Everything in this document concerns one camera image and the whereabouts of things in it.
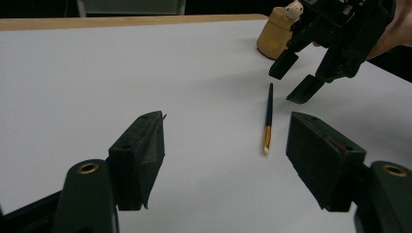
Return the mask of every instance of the table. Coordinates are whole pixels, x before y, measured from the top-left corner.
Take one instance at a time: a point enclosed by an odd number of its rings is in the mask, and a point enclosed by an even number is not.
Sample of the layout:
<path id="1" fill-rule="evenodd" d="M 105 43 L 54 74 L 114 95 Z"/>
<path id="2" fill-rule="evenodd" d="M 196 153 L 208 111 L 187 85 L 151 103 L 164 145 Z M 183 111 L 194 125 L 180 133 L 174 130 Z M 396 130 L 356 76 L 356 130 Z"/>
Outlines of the table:
<path id="1" fill-rule="evenodd" d="M 286 96 L 325 50 L 307 48 L 282 81 L 256 50 L 266 17 L 0 20 L 0 204 L 9 213 L 61 189 L 66 171 L 162 110 L 166 156 L 149 210 L 120 232 L 355 232 L 321 211 L 285 156 L 291 111 L 364 147 L 365 164 L 412 168 L 410 83 L 371 64 L 305 105 Z M 272 146 L 262 155 L 267 90 Z"/>

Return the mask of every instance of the dark floor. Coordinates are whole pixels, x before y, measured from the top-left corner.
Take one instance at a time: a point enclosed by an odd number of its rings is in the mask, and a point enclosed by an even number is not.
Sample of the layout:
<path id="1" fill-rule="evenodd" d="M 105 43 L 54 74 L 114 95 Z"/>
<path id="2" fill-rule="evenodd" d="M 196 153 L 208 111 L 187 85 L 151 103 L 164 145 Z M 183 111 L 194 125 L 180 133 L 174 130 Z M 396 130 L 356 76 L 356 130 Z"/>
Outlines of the dark floor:
<path id="1" fill-rule="evenodd" d="M 274 7 L 286 6 L 290 2 L 291 0 L 187 0 L 186 15 L 263 14 L 269 16 Z M 78 16 L 76 0 L 0 1 L 0 18 Z M 412 49 L 399 47 L 369 62 L 412 83 L 412 67 L 406 64 L 411 60 Z"/>

